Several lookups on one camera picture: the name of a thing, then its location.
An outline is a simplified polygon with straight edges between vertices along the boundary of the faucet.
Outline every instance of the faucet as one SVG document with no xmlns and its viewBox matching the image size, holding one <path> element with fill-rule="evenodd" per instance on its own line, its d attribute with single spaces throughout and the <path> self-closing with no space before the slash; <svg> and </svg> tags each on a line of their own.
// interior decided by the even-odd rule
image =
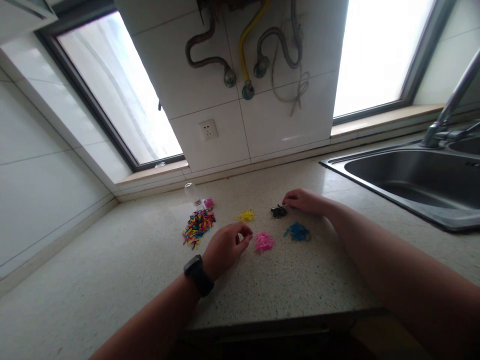
<svg viewBox="0 0 480 360">
<path fill-rule="evenodd" d="M 480 122 L 471 126 L 465 130 L 454 130 L 447 131 L 449 127 L 449 118 L 452 116 L 453 112 L 459 105 L 460 101 L 467 92 L 470 84 L 474 80 L 475 76 L 480 69 L 480 48 L 477 50 L 476 54 L 473 56 L 470 64 L 463 73 L 460 81 L 455 87 L 453 94 L 450 96 L 450 99 L 446 103 L 442 112 L 438 116 L 438 119 L 430 125 L 428 128 L 423 140 L 420 143 L 421 147 L 424 148 L 438 148 L 440 140 L 447 140 L 450 142 L 455 142 L 465 138 L 471 131 L 480 127 Z"/>
</svg>

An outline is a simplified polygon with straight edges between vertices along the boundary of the gray hose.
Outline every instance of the gray hose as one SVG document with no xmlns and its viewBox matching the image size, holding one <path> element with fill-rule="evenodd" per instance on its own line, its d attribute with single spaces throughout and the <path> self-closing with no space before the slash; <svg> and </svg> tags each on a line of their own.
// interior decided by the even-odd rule
<svg viewBox="0 0 480 360">
<path fill-rule="evenodd" d="M 280 40 L 281 49 L 283 50 L 283 56 L 285 57 L 285 61 L 288 64 L 288 66 L 292 69 L 296 69 L 300 66 L 300 63 L 302 62 L 303 51 L 302 51 L 302 41 L 300 40 L 299 26 L 297 22 L 297 0 L 291 0 L 290 4 L 291 4 L 290 6 L 291 27 L 293 30 L 293 38 L 295 40 L 296 48 L 298 50 L 298 57 L 296 59 L 296 62 L 293 62 L 292 58 L 290 57 L 289 48 L 287 47 L 287 39 L 285 38 L 284 32 L 279 27 L 269 28 L 258 39 L 258 43 L 256 45 L 256 55 L 257 55 L 258 62 L 260 62 L 264 58 L 264 55 L 262 54 L 263 42 L 270 35 L 276 35 Z"/>
<path fill-rule="evenodd" d="M 205 65 L 208 64 L 214 64 L 218 63 L 222 65 L 225 69 L 225 71 L 230 69 L 229 64 L 225 61 L 225 59 L 219 57 L 219 56 L 212 56 L 212 57 L 207 57 L 203 60 L 199 61 L 193 61 L 192 57 L 190 56 L 190 50 L 192 47 L 196 44 L 203 43 L 204 41 L 207 41 L 210 39 L 214 33 L 215 33 L 215 19 L 213 15 L 213 10 L 210 6 L 210 2 L 208 1 L 208 13 L 210 17 L 210 28 L 208 29 L 207 32 L 201 33 L 200 35 L 196 35 L 192 37 L 190 40 L 187 41 L 186 46 L 185 46 L 185 55 L 186 55 L 186 60 L 188 62 L 188 65 L 190 65 L 192 68 L 201 68 L 204 67 Z"/>
</svg>

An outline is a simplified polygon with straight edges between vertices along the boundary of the speckled countertop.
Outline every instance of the speckled countertop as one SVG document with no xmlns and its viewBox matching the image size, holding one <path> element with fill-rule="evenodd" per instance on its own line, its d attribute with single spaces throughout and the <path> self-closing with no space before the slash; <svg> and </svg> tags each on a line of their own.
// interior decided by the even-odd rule
<svg viewBox="0 0 480 360">
<path fill-rule="evenodd" d="M 200 303 L 192 329 L 378 308 L 328 221 L 298 211 L 272 217 L 270 208 L 298 187 L 352 207 L 480 285 L 480 234 L 442 232 L 318 164 L 337 154 L 199 185 L 216 201 L 217 223 L 196 251 L 182 246 L 192 211 L 183 190 L 120 204 L 0 299 L 0 358 L 87 358 L 249 208 L 253 231 L 270 232 L 276 245 L 259 255 L 251 244 Z M 283 237 L 295 221 L 310 229 L 310 242 Z"/>
</svg>

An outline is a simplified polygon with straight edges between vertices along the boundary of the left hand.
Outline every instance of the left hand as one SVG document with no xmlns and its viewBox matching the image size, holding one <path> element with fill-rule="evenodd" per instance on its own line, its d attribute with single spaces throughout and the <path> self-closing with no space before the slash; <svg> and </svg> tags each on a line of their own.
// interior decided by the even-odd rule
<svg viewBox="0 0 480 360">
<path fill-rule="evenodd" d="M 202 255 L 203 269 L 212 281 L 216 281 L 237 261 L 253 238 L 252 229 L 244 222 L 222 227 L 216 232 Z"/>
</svg>

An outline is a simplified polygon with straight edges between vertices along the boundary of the forearm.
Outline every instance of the forearm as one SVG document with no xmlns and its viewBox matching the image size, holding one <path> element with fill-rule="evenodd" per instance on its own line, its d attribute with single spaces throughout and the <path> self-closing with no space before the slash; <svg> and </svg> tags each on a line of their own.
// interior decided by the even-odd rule
<svg viewBox="0 0 480 360">
<path fill-rule="evenodd" d="M 199 300 L 194 282 L 180 275 L 103 344 L 91 360 L 162 358 Z"/>
<path fill-rule="evenodd" d="M 372 290 L 424 346 L 449 357 L 472 345 L 477 286 L 349 207 L 322 201 L 322 215 Z"/>
</svg>

